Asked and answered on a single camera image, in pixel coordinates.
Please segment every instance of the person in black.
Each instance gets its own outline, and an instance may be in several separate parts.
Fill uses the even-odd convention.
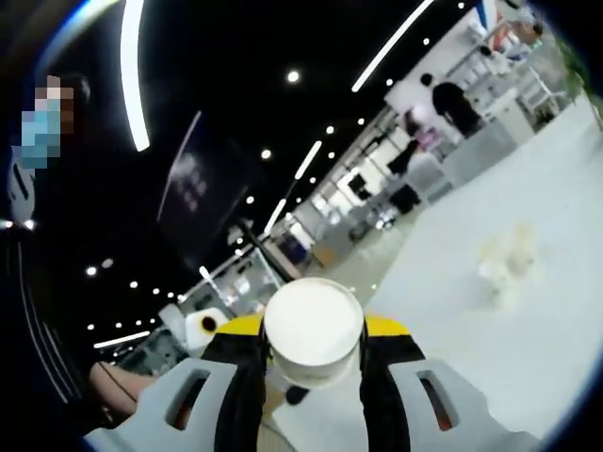
[[[421,83],[426,87],[433,84],[433,75],[421,75]],[[465,138],[475,134],[482,125],[481,116],[466,100],[464,91],[451,82],[444,82],[433,88],[433,107],[438,115],[457,128]]]

